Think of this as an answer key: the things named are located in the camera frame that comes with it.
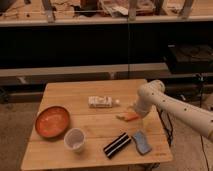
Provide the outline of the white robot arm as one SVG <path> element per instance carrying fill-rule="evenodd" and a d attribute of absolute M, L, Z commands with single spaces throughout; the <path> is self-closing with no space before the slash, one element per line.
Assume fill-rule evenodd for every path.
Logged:
<path fill-rule="evenodd" d="M 174 115 L 177 119 L 213 142 L 213 112 L 177 100 L 165 94 L 165 85 L 154 80 L 141 85 L 134 110 L 142 118 L 146 117 L 153 105 Z"/>

